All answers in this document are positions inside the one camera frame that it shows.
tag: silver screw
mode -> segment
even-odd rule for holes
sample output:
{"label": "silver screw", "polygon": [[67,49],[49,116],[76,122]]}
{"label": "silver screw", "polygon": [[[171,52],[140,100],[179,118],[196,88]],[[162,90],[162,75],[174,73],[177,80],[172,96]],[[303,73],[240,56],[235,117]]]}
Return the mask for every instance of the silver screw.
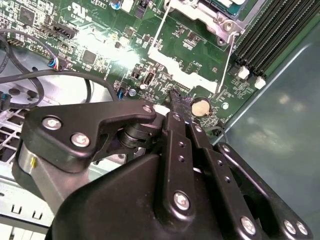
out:
{"label": "silver screw", "polygon": [[61,128],[61,122],[54,117],[47,117],[42,121],[42,125],[49,130],[58,130]]}
{"label": "silver screw", "polygon": [[137,91],[135,89],[129,89],[128,94],[130,97],[134,97],[137,95]]}
{"label": "silver screw", "polygon": [[90,144],[89,138],[83,133],[76,133],[72,135],[71,142],[80,148],[88,147]]}
{"label": "silver screw", "polygon": [[199,133],[202,132],[202,128],[199,125],[195,125],[195,130],[197,130]]}
{"label": "silver screw", "polygon": [[255,225],[252,223],[252,221],[249,218],[247,218],[246,216],[243,216],[241,218],[241,223],[248,234],[251,234],[251,235],[256,234]]}
{"label": "silver screw", "polygon": [[224,103],[222,103],[221,107],[223,110],[227,110],[229,108],[229,103],[224,102]]}
{"label": "silver screw", "polygon": [[179,115],[178,114],[174,114],[173,115],[173,118],[175,119],[175,120],[177,120],[177,121],[181,121],[181,118],[179,117]]}
{"label": "silver screw", "polygon": [[189,199],[182,192],[177,191],[173,197],[174,203],[181,210],[188,210],[190,207]]}
{"label": "silver screw", "polygon": [[228,148],[227,145],[222,145],[223,150],[225,150],[226,152],[230,153],[230,148]]}
{"label": "silver screw", "polygon": [[143,110],[145,110],[147,113],[152,113],[152,109],[148,105],[143,105]]}
{"label": "silver screw", "polygon": [[306,227],[301,222],[297,221],[296,225],[303,235],[308,235],[308,231],[307,231]]}
{"label": "silver screw", "polygon": [[291,224],[291,222],[287,221],[287,220],[284,220],[284,225],[285,225],[285,228],[289,231],[289,233],[291,234],[296,234],[296,229],[294,228],[294,226]]}
{"label": "silver screw", "polygon": [[234,28],[234,24],[232,22],[230,22],[230,21],[228,21],[228,22],[223,24],[223,29],[226,32],[230,32],[233,28]]}

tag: black robotic arm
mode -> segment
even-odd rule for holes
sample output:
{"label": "black robotic arm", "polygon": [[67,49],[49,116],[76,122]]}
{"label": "black robotic arm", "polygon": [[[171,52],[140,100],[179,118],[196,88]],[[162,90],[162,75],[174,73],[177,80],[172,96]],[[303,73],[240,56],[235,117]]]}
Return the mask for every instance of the black robotic arm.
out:
{"label": "black robotic arm", "polygon": [[[312,239],[227,144],[212,146],[176,105],[142,100],[40,107],[25,118],[17,182],[55,214],[48,240]],[[91,162],[146,154],[89,182]]]}

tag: black cable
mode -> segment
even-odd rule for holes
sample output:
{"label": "black cable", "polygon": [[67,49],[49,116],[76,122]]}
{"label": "black cable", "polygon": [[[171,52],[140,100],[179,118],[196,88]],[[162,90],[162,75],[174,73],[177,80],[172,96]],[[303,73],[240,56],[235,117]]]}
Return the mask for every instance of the black cable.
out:
{"label": "black cable", "polygon": [[54,59],[57,58],[56,54],[47,45],[42,43],[38,38],[30,35],[29,33],[26,33],[24,31],[15,30],[15,29],[1,28],[0,34],[5,34],[5,33],[23,35],[23,36],[37,42],[40,46],[42,46],[52,56],[52,58],[54,58]]}
{"label": "black cable", "polygon": [[98,76],[91,75],[91,74],[84,73],[84,72],[75,72],[75,71],[66,71],[66,70],[65,71],[55,71],[52,69],[40,70],[40,71],[34,71],[34,72],[24,73],[24,74],[19,74],[19,75],[0,77],[0,84],[11,83],[11,82],[15,82],[15,81],[24,80],[24,79],[30,79],[30,78],[38,78],[38,77],[42,77],[42,76],[52,76],[52,75],[74,76],[74,77],[79,77],[82,79],[91,80],[92,82],[99,84],[99,85],[105,87],[106,89],[108,89],[113,101],[119,101],[118,96],[110,83],[101,79]]}
{"label": "black cable", "polygon": [[2,63],[0,64],[0,74],[5,70],[6,66],[8,65],[9,62],[9,43],[7,40],[0,35],[0,41],[3,42],[4,44],[4,49],[5,49],[5,56],[4,59],[2,60]]}
{"label": "black cable", "polygon": [[206,133],[211,132],[212,130],[219,130],[222,133],[222,135],[224,136],[225,143],[229,144],[229,139],[228,139],[227,133],[222,127],[220,127],[220,126],[212,126],[212,127],[208,127],[208,128],[204,129],[204,131]]}
{"label": "black cable", "polygon": [[90,80],[85,78],[84,82],[85,82],[85,86],[86,86],[86,100],[85,100],[85,103],[90,103],[91,98],[92,98],[92,89],[91,89]]}
{"label": "black cable", "polygon": [[[12,63],[15,65],[17,69],[19,69],[20,72],[23,74],[31,73],[25,66],[21,64],[21,62],[17,59],[12,47],[9,46],[9,58],[12,61]],[[28,104],[20,104],[20,103],[10,103],[11,109],[31,109],[37,106],[45,97],[45,90],[42,83],[39,81],[36,77],[29,78],[30,82],[35,87],[37,93],[38,93],[38,100],[34,103],[28,103]]]}

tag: black ram slot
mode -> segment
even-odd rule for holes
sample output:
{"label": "black ram slot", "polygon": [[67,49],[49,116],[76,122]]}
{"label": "black ram slot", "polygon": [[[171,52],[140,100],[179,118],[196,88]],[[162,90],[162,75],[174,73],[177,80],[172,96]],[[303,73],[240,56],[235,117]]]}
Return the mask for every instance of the black ram slot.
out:
{"label": "black ram slot", "polygon": [[290,18],[290,13],[294,10],[294,7],[301,3],[302,0],[291,0],[287,2],[283,8],[278,12],[278,14],[273,18],[271,24],[265,29],[263,34],[259,37],[258,41],[251,47],[250,50],[245,54],[246,62],[249,64],[255,56],[262,50],[263,46],[270,42],[272,35],[277,34],[277,32],[282,30],[280,27],[285,19]]}
{"label": "black ram slot", "polygon": [[270,16],[273,16],[287,0],[273,0],[266,8],[259,20],[254,24],[254,27],[249,30],[243,38],[242,43],[237,48],[237,56],[242,57],[243,54],[249,49],[252,43],[259,37],[264,27],[269,23]]}
{"label": "black ram slot", "polygon": [[297,7],[296,11],[294,11],[294,13],[292,13],[292,15],[285,20],[285,24],[280,28],[280,32],[278,32],[278,34],[273,35],[271,41],[263,47],[262,51],[260,51],[260,54],[257,54],[255,56],[256,59],[254,59],[254,61],[252,61],[251,64],[259,67],[259,65],[261,65],[262,62],[270,55],[272,50],[277,45],[281,44],[282,41],[285,41],[284,37],[289,33],[292,27],[294,28],[294,25],[298,23],[299,19],[303,19],[303,16],[308,13],[308,8],[314,2],[315,0],[301,2],[300,5]]}
{"label": "black ram slot", "polygon": [[299,21],[299,24],[291,30],[291,33],[287,36],[286,41],[277,47],[267,60],[260,66],[262,72],[265,72],[272,63],[280,56],[284,49],[286,49],[289,44],[298,36],[298,34],[307,26],[307,24],[316,16],[320,11],[320,1],[316,3],[315,8],[308,11],[307,15]]}

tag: motherboard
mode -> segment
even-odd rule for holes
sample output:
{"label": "motherboard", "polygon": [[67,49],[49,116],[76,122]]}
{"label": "motherboard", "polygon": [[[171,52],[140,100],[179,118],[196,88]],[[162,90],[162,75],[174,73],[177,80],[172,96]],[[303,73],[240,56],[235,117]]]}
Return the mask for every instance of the motherboard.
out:
{"label": "motherboard", "polygon": [[[0,27],[49,46],[59,70],[108,81],[120,100],[226,124],[320,20],[318,0],[0,0]],[[7,41],[51,60],[25,35]]]}

